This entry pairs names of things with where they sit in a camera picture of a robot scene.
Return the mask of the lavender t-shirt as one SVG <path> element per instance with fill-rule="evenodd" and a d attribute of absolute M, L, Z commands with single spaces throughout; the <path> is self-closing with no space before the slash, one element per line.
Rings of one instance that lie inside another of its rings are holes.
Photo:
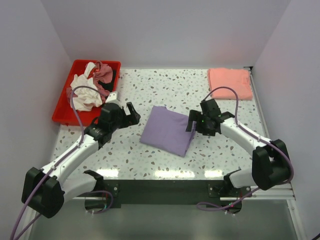
<path fill-rule="evenodd" d="M 188 120 L 165 106 L 153 106 L 140 142 L 184 158 L 195 136 L 194 128 L 186 131 Z"/>

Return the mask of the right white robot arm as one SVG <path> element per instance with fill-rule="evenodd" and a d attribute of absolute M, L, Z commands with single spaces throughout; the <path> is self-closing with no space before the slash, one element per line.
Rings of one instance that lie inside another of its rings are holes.
<path fill-rule="evenodd" d="M 270 140 L 257 134 L 241 124 L 236 114 L 221 112 L 214 99 L 203 100 L 200 107 L 200 111 L 189 111 L 187 132 L 194 130 L 210 137 L 223 135 L 236 142 L 251 157 L 250 168 L 238 169 L 224 176 L 225 191 L 249 186 L 266 191 L 291 181 L 294 170 L 282 140 Z"/>

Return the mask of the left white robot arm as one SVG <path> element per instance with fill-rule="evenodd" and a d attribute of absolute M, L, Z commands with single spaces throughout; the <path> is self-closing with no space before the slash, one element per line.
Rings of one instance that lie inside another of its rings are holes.
<path fill-rule="evenodd" d="M 63 155 L 41 169 L 32 167 L 25 175 L 21 201 L 46 218 L 52 218 L 74 194 L 64 190 L 63 185 L 70 174 L 89 156 L 100 150 L 123 128 L 139 124 L 141 116 L 131 102 L 126 114 L 119 103 L 105 103 L 100 115 L 86 127 L 78 140 Z"/>

